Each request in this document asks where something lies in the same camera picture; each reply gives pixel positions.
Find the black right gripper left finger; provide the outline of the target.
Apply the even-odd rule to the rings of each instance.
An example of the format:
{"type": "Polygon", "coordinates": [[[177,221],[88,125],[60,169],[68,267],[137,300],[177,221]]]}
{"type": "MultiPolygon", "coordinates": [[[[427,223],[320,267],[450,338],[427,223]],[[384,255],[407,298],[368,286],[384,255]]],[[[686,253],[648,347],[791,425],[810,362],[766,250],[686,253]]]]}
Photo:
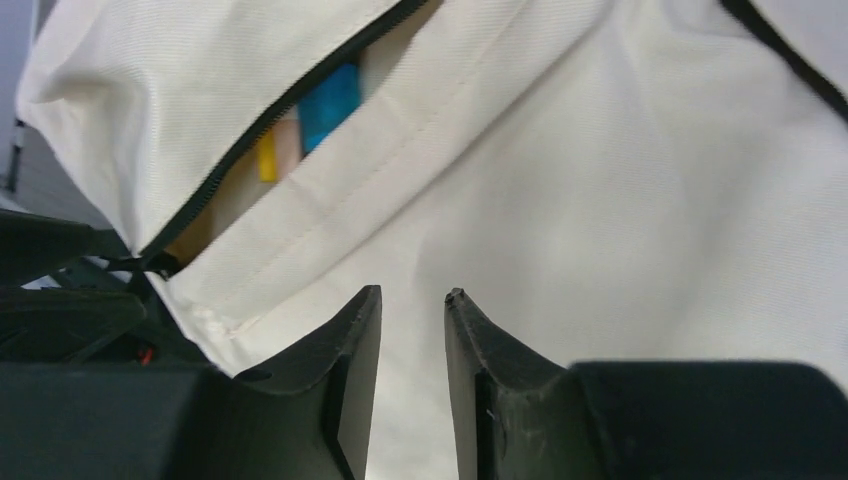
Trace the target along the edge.
{"type": "Polygon", "coordinates": [[[200,363],[5,364],[5,479],[361,479],[381,290],[229,377],[200,363]]]}

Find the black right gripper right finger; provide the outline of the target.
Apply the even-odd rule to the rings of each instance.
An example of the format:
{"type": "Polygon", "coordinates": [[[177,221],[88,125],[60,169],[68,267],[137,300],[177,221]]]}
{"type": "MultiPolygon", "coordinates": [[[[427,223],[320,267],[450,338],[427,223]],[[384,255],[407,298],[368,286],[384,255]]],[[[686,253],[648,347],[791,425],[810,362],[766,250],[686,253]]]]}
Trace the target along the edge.
{"type": "Polygon", "coordinates": [[[463,479],[843,479],[847,400],[816,368],[766,361],[563,367],[461,289],[445,344],[463,479]]]}

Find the black blue highlighter marker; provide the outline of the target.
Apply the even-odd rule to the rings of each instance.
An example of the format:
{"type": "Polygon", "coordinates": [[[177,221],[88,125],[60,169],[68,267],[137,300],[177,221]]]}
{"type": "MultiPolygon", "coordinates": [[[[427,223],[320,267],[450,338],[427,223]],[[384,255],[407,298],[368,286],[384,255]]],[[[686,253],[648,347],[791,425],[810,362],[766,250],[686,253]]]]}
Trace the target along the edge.
{"type": "Polygon", "coordinates": [[[298,103],[302,151],[311,153],[361,104],[359,67],[345,63],[298,103]]]}

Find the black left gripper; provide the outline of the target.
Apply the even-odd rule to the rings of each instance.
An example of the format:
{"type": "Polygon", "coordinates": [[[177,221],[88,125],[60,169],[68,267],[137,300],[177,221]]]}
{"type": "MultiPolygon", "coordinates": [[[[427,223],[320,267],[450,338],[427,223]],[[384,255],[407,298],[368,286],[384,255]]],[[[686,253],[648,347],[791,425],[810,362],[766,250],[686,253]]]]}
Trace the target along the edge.
{"type": "Polygon", "coordinates": [[[110,229],[1,212],[1,359],[203,363],[110,229]]]}

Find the white pink pen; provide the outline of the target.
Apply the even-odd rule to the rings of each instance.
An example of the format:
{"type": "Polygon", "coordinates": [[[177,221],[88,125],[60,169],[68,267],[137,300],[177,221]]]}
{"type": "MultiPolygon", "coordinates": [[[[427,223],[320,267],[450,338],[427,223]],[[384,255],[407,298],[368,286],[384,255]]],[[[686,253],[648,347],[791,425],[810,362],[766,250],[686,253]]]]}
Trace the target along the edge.
{"type": "Polygon", "coordinates": [[[272,129],[277,181],[291,173],[303,158],[301,129],[296,107],[290,109],[272,129]]]}

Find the white yellow pen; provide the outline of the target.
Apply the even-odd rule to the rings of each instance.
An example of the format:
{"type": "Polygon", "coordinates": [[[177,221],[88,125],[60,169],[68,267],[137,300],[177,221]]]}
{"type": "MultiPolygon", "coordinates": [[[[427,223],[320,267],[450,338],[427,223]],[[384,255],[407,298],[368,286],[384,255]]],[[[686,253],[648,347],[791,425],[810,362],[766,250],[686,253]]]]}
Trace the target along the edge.
{"type": "Polygon", "coordinates": [[[261,182],[272,183],[277,181],[278,172],[275,146],[273,131],[266,132],[257,143],[257,168],[261,182]]]}

